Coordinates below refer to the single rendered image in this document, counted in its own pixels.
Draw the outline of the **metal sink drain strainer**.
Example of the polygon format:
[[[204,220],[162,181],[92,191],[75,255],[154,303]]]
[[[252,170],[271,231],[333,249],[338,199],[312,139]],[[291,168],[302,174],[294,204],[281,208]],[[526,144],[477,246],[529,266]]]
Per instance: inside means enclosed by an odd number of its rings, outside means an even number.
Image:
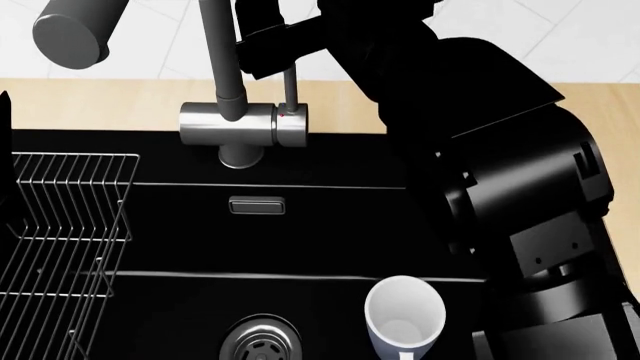
[[[301,337],[283,317],[253,314],[228,329],[218,360],[303,360]]]

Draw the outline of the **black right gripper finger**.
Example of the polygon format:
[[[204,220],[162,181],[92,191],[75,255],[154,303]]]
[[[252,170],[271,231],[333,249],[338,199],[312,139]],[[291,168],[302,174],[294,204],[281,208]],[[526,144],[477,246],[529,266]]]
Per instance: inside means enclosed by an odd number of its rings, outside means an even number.
[[[295,24],[240,21],[242,40],[236,43],[236,53],[241,71],[255,80],[286,71],[297,59],[326,48],[324,26],[322,16]]]
[[[279,0],[236,0],[235,11],[243,41],[285,41],[323,32],[322,16],[287,25],[280,13]]]

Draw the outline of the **metal faucet lever handle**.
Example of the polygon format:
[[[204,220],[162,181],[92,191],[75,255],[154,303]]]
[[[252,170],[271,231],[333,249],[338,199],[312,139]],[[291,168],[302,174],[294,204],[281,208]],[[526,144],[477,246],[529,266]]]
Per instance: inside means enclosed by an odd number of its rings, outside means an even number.
[[[276,140],[285,147],[307,146],[309,110],[299,102],[296,65],[283,73],[285,102],[278,105]]]

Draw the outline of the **metal sink overflow plate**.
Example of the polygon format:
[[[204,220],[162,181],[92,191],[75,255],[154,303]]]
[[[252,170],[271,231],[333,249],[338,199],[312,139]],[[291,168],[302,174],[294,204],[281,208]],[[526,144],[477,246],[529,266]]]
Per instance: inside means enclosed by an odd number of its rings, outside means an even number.
[[[283,197],[231,196],[228,207],[232,214],[237,215],[284,215],[286,213]]]

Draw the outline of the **black kitchen sink basin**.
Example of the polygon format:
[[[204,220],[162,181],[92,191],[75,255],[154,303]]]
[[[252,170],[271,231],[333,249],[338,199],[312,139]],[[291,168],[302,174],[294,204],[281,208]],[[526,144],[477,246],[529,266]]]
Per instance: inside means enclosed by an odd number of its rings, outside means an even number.
[[[218,360],[234,323],[275,314],[300,334],[303,360],[378,360],[363,305],[382,278],[424,278],[447,307],[424,360],[480,360],[484,275],[454,257],[410,200],[380,135],[316,134],[245,171],[177,134],[13,133],[13,152],[134,154],[125,203],[132,239],[90,360]],[[237,215],[231,196],[283,197],[284,215]]]

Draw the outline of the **white and blue mug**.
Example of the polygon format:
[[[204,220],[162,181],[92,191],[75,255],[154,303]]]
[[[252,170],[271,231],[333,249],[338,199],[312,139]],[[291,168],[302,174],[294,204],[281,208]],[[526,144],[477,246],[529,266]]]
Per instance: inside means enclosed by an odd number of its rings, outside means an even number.
[[[372,347],[381,360],[421,360],[443,332],[440,294],[420,278],[397,275],[375,284],[364,302]]]

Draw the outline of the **gray metal sink faucet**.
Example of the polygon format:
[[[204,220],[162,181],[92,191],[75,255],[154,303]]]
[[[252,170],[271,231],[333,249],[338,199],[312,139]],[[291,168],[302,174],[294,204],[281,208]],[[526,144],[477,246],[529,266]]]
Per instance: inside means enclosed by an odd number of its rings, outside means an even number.
[[[83,70],[105,60],[108,41],[129,0],[49,0],[32,28],[40,52],[63,68]],[[250,104],[236,54],[229,0],[198,0],[213,71],[216,101],[187,102],[179,113],[187,145],[218,146],[232,169],[257,164],[275,143],[273,104]]]

